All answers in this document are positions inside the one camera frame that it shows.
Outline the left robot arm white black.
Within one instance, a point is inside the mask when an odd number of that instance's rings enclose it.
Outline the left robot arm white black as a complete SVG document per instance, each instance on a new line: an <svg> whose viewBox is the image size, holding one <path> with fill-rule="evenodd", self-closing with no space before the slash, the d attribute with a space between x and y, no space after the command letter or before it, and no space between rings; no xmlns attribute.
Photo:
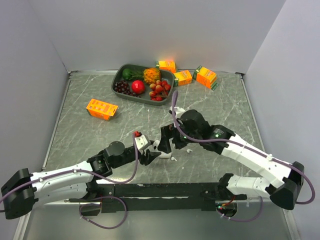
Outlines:
<svg viewBox="0 0 320 240"><path fill-rule="evenodd" d="M63 199L93 201L99 195L97 180L128 163L147 166L157 157L163 157L165 153L158 150L158 145L158 141L151 141L125 147L122 142L114 141L98 154L70 167L34 173L20 169L1 187L2 213L12 220L36 206Z"/></svg>

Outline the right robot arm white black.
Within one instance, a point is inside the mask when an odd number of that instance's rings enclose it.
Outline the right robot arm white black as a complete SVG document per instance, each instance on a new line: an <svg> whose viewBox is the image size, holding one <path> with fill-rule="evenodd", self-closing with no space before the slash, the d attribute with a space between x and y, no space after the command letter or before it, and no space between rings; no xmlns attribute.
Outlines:
<svg viewBox="0 0 320 240"><path fill-rule="evenodd" d="M220 180L218 193L223 199L233 195L270 199L282 209L293 210L303 186L304 166L273 158L243 140L227 127L210 125L196 110L187 110L174 123L163 126L158 150L169 154L174 145L182 149L198 143L205 150L230 158L254 171L259 177L243 177L226 173Z"/></svg>

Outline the white gold-rimmed charging case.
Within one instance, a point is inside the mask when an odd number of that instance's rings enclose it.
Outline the white gold-rimmed charging case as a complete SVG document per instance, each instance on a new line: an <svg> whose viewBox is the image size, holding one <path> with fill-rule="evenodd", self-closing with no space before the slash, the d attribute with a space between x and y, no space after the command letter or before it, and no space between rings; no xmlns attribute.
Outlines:
<svg viewBox="0 0 320 240"><path fill-rule="evenodd" d="M158 158L160 159L170 159L172 157L172 153L166 153L164 151L161 151L159 150L159 144L160 144L160 141L159 140L155 140L152 144L152 150L155 152L155 153L160 153L160 155L158 156Z"/></svg>

